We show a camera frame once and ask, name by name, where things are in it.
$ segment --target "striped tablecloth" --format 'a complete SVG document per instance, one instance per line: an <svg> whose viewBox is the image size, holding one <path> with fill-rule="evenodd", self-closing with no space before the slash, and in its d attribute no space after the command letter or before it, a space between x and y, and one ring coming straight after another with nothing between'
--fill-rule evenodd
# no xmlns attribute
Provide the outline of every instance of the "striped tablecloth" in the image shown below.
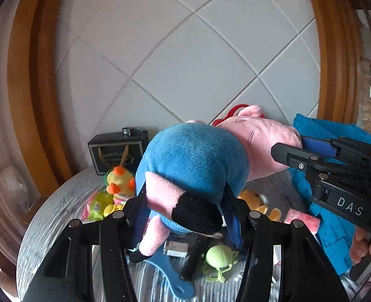
<svg viewBox="0 0 371 302"><path fill-rule="evenodd" d="M21 300L55 239L71 219L80 218L88 197L103 185L103 177L97 176L94 168L89 167L61 186L39 209L25 233L18 255L17 288ZM277 201L276 206L283 212L289 207L298 210L303 208L287 172L259 179L247 186L264 193L270 201ZM179 272L184 259L172 259L174 269ZM102 302L105 298L98 246L93 249L92 263L95 301ZM243 267L242 262L235 265L232 271L227 273L230 279L224 284L208 283L204 278L197 279L195 281L196 297L192 299L192 302L234 301L240 282L234 281L233 278ZM140 302L179 301L173 297L163 274L153 265L141 262L136 265L130 264L129 269ZM275 285L271 291L270 301L277 301L277 292L278 287Z"/></svg>

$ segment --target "blue plush toy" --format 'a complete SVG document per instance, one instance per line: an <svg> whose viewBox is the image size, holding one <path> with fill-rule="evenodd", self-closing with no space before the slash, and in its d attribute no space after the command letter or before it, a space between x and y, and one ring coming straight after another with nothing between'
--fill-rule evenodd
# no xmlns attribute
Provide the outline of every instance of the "blue plush toy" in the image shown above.
<svg viewBox="0 0 371 302"><path fill-rule="evenodd" d="M219 231L226 183L238 196L247 180L286 168L273 161L270 149L277 142L301 147L299 135L260 115L261 108L251 106L217 127L187 122L154 137L135 177L137 194L146 183L151 219L131 261L152 256L170 231Z"/></svg>

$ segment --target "human hand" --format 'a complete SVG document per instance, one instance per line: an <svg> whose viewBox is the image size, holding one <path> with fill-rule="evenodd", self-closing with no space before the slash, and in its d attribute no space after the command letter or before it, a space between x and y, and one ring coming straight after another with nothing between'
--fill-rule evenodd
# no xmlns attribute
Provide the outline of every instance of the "human hand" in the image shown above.
<svg viewBox="0 0 371 302"><path fill-rule="evenodd" d="M350 248L349 256L354 263L359 263L362 257L366 256L368 252L371 255L371 244L364 239L367 232L356 226L356 233L353 236L352 247Z"/></svg>

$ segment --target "blue mat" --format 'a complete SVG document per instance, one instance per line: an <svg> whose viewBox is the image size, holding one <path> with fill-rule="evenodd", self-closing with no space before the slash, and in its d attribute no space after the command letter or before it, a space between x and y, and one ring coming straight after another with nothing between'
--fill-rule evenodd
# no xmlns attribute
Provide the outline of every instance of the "blue mat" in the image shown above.
<svg viewBox="0 0 371 302"><path fill-rule="evenodd" d="M327 120L318 120L297 114L294 127L301 135L311 136L324 140L325 138L349 137L355 140L371 144L371 135L356 125L345 125ZM333 158L327 161L339 162ZM310 205L310 213L321 219L321 225L317 238L330 259L338 275L348 271L352 267L349 250L354 235L354 225L349 221L334 215L328 210L311 203L311 188L304 178L304 172L290 168L292 182L300 193L303 200Z"/></svg>

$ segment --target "white wall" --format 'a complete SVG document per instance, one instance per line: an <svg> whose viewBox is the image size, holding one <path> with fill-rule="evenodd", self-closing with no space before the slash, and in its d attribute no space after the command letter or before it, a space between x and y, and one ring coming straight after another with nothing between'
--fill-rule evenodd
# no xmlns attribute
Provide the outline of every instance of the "white wall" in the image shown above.
<svg viewBox="0 0 371 302"><path fill-rule="evenodd" d="M310 0L62 0L56 82L77 164L98 133L209 123L237 103L292 124L316 115Z"/></svg>

